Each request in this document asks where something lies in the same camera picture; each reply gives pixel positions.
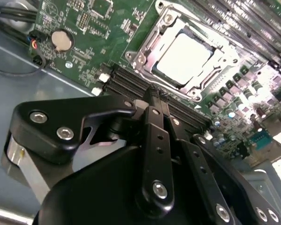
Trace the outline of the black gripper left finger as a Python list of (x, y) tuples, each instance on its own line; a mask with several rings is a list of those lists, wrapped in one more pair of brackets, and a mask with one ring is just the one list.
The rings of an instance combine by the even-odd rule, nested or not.
[(175, 195), (160, 92), (149, 87), (144, 108), (120, 95), (21, 103), (13, 112), (13, 141), (45, 165), (54, 187), (74, 174), (68, 167), (79, 148), (123, 139), (120, 149), (140, 150), (137, 205), (145, 213), (167, 213)]

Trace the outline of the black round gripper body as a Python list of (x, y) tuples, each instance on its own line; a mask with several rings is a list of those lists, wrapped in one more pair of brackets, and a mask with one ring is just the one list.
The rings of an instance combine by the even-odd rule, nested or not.
[(38, 225), (211, 225), (192, 175), (172, 163), (175, 203), (163, 218), (149, 218), (136, 203), (141, 151), (117, 150), (59, 181), (47, 194)]

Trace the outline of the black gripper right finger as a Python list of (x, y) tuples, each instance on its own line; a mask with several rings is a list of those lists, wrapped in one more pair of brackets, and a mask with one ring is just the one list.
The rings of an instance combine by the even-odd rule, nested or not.
[(190, 136), (171, 113), (170, 97), (163, 91), (160, 103), (170, 134), (172, 156), (181, 160), (178, 182), (182, 196), (198, 198), (196, 215), (203, 225), (281, 225), (281, 215), (229, 164), (210, 141)]

